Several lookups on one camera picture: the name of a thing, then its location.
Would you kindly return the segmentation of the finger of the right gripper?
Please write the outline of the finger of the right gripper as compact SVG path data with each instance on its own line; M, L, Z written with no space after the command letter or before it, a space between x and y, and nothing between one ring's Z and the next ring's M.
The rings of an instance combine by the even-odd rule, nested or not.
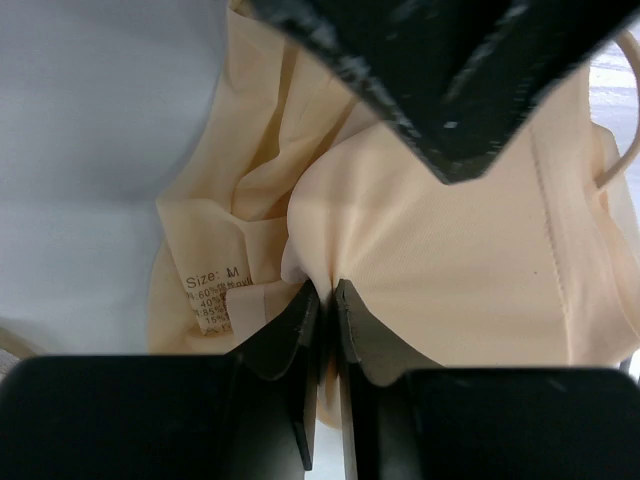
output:
M628 1L256 1L443 183L483 176L550 92L639 14Z

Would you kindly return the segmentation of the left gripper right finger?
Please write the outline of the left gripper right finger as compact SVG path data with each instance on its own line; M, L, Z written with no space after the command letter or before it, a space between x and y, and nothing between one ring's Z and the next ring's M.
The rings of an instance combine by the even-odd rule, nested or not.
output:
M420 479L406 374L430 360L376 318L352 282L332 298L348 479Z

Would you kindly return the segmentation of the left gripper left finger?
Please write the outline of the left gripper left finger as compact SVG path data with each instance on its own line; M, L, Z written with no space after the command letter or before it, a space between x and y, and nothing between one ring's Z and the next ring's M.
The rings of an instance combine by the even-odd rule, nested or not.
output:
M313 465L320 300L305 282L285 309L232 351L226 470L310 470Z

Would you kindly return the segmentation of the beige bra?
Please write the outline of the beige bra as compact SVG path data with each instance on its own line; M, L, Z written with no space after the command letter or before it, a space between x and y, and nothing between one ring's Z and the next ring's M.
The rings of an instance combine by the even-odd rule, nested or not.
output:
M483 178L441 184L336 77L227 7L200 143L158 198L154 353L222 354L310 281L353 283L443 366L615 365L639 347L639 228L620 152L566 79Z

